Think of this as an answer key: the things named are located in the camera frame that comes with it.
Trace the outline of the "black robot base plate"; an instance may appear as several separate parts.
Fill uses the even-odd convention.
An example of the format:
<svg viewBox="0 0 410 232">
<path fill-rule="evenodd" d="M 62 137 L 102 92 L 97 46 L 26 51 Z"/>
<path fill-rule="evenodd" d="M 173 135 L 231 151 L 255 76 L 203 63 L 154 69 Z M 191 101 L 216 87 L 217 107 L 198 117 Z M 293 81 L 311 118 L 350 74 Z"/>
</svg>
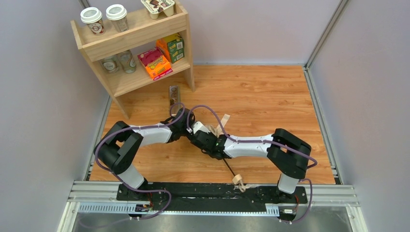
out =
<svg viewBox="0 0 410 232">
<path fill-rule="evenodd" d="M 121 184 L 118 187 L 116 199 L 119 201 L 150 201 L 154 210 L 162 209 L 168 199 L 171 200 L 169 206 L 181 204 L 184 208 L 187 205 L 226 208 L 228 205 L 250 207 L 267 203 L 295 205 L 308 202 L 304 187 L 297 187 L 295 193 L 290 196 L 280 193 L 276 186 L 249 187 L 245 192 L 241 192 L 233 184 L 149 182 L 141 188 L 144 192 L 138 193 Z"/>
</svg>

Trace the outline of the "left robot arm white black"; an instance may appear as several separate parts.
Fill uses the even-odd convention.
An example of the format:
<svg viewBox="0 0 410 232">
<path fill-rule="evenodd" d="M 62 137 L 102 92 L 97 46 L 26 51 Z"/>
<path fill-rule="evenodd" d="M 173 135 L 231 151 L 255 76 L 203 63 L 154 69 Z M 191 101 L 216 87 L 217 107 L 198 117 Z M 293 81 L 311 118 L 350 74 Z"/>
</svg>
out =
<svg viewBox="0 0 410 232">
<path fill-rule="evenodd" d="M 118 121 L 94 148 L 96 163 L 110 171 L 128 188 L 137 190 L 146 179 L 137 171 L 133 160 L 139 148 L 152 144 L 167 144 L 189 137 L 195 116 L 181 108 L 176 116 L 155 125 L 131 126 Z"/>
</svg>

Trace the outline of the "beige umbrella with black shaft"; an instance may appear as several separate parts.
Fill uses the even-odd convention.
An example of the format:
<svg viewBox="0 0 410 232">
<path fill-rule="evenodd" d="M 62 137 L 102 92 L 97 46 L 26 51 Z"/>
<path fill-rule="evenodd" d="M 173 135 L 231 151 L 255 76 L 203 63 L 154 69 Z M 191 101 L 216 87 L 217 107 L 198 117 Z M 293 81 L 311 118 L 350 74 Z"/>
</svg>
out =
<svg viewBox="0 0 410 232">
<path fill-rule="evenodd" d="M 223 134 L 222 129 L 224 128 L 224 126 L 226 125 L 226 123 L 228 122 L 230 118 L 230 115 L 228 114 L 224 114 L 224 116 L 221 118 L 221 125 L 217 125 L 216 127 L 212 126 L 212 125 L 205 125 L 205 127 L 207 129 L 209 129 L 214 135 L 221 135 Z M 245 192 L 246 188 L 243 182 L 243 178 L 241 176 L 241 174 L 235 174 L 235 172 L 232 170 L 232 168 L 230 167 L 230 165 L 228 164 L 228 162 L 226 161 L 226 159 L 222 159 L 223 162 L 225 163 L 226 167 L 229 169 L 229 171 L 231 172 L 231 174 L 233 175 L 233 179 L 232 182 L 235 186 L 238 187 L 238 189 L 241 192 Z"/>
</svg>

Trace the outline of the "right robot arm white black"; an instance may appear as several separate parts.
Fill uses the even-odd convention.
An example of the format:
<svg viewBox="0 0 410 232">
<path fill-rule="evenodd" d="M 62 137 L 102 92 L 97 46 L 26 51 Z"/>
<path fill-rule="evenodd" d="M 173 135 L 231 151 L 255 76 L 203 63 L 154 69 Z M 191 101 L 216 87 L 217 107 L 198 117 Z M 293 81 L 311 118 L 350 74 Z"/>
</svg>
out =
<svg viewBox="0 0 410 232">
<path fill-rule="evenodd" d="M 293 194 L 299 180 L 306 177 L 312 167 L 308 161 L 311 146 L 285 129 L 260 137 L 238 137 L 198 130 L 190 136 L 190 142 L 204 154 L 218 160 L 238 157 L 269 159 L 280 171 L 278 191 Z"/>
</svg>

